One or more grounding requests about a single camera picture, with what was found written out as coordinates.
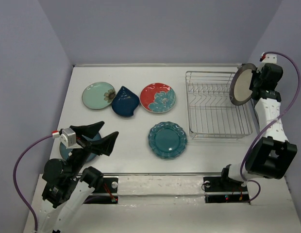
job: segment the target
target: red and blue plate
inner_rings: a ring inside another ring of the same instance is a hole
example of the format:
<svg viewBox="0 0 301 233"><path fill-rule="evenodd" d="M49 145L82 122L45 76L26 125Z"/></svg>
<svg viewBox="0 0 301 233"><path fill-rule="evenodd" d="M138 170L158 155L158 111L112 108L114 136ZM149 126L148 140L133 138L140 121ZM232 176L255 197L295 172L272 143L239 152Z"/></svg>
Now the red and blue plate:
<svg viewBox="0 0 301 233"><path fill-rule="evenodd" d="M174 90L163 83L152 83L147 85L141 92L141 105L152 113L165 113L175 104L176 96Z"/></svg>

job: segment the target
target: metal dish rack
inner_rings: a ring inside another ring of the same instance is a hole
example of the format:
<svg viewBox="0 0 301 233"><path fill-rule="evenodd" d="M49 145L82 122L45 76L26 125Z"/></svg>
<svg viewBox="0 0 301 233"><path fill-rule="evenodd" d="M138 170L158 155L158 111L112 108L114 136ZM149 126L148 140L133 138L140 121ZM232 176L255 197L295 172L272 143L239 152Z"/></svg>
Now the metal dish rack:
<svg viewBox="0 0 301 233"><path fill-rule="evenodd" d="M250 135L248 104L230 101L235 72L188 71L186 93L189 134L192 138L233 138Z"/></svg>

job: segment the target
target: blue teardrop dish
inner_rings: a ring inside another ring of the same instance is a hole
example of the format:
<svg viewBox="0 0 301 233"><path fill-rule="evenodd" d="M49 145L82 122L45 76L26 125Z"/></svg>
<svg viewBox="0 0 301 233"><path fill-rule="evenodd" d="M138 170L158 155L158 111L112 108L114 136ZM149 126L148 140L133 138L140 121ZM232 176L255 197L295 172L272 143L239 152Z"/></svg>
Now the blue teardrop dish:
<svg viewBox="0 0 301 233"><path fill-rule="evenodd" d="M119 116L132 117L139 103L139 97L122 86L112 102L112 109Z"/></svg>

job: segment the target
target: white table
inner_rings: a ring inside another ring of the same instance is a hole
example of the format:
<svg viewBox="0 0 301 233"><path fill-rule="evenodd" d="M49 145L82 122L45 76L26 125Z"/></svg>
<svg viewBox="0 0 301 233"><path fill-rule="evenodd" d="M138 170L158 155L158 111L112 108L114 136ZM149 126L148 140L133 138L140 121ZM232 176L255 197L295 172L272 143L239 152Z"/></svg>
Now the white table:
<svg viewBox="0 0 301 233"><path fill-rule="evenodd" d="M220 172L227 164L242 160L256 132L238 141L193 141L188 139L187 149L175 160L157 158L149 149L147 135L152 126L161 121L179 124L188 134L185 73L188 70L210 70L207 66L100 66L75 67L68 87L59 127L87 125L105 121L102 136L119 131L119 137L110 157L100 156L86 164L103 173L179 173ZM233 66L214 67L214 71L236 71ZM122 85L140 94L150 83L161 82L170 85L177 95L176 106L166 114L155 115L139 106L132 118L117 116L111 107L93 111L81 100L83 90L95 82L109 82L116 91ZM50 158L61 158L59 140L55 140ZM152 188L148 194L169 194L166 197L131 197L128 192L119 198L118 205L83 205L74 217L69 232L209 232L209 233L301 233L301 224L284 179L257 179L262 186L260 196L252 205L242 203L205 204L197 177L187 176L182 183L192 182L193 192L201 195L184 196L176 199L170 187L175 183L169 177L163 178L165 189ZM125 187L136 193L145 186L139 176L119 178L119 188ZM39 209L44 180L38 181L33 207ZM178 192L187 192L183 185ZM248 184L249 195L254 196L257 187ZM24 232L33 227L29 216Z"/></svg>

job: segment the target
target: gray wall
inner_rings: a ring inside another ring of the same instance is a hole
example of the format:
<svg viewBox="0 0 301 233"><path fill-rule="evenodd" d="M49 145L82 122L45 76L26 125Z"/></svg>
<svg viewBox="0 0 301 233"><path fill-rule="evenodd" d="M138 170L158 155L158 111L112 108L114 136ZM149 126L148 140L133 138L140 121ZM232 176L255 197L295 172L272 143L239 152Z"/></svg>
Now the gray wall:
<svg viewBox="0 0 301 233"><path fill-rule="evenodd" d="M13 167L33 141L56 129L72 66L37 0L0 0L0 233L23 231L28 209ZM31 201L52 141L26 154L18 181Z"/></svg>
<svg viewBox="0 0 301 233"><path fill-rule="evenodd" d="M301 0L284 0L264 35L254 49L250 62L258 64L264 51L283 52L294 59L301 70ZM283 58L278 64L284 69L284 75L277 90L282 97L282 110L291 102L297 87L297 75L293 66ZM291 110L282 119L284 131L291 143L298 146L287 180L292 197L301 220L301 92Z"/></svg>
<svg viewBox="0 0 301 233"><path fill-rule="evenodd" d="M281 0L39 0L74 64L248 60Z"/></svg>

